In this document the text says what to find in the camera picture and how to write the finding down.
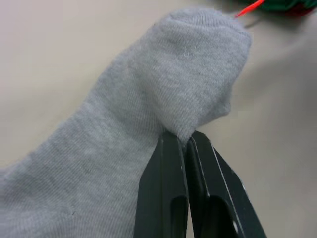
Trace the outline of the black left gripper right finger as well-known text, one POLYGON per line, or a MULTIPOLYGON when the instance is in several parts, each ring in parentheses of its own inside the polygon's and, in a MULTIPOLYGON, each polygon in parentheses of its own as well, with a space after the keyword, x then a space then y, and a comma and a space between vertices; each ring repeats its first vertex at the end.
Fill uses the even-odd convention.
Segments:
POLYGON ((201 132, 188 141, 186 176, 194 237, 266 237, 240 178, 201 132))

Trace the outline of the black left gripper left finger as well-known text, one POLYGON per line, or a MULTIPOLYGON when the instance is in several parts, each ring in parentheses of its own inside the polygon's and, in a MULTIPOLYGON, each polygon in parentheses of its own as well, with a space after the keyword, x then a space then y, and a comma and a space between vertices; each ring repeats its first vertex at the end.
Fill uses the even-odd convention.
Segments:
POLYGON ((165 132, 139 181, 136 236, 186 237, 188 197, 182 144, 175 135, 165 132))

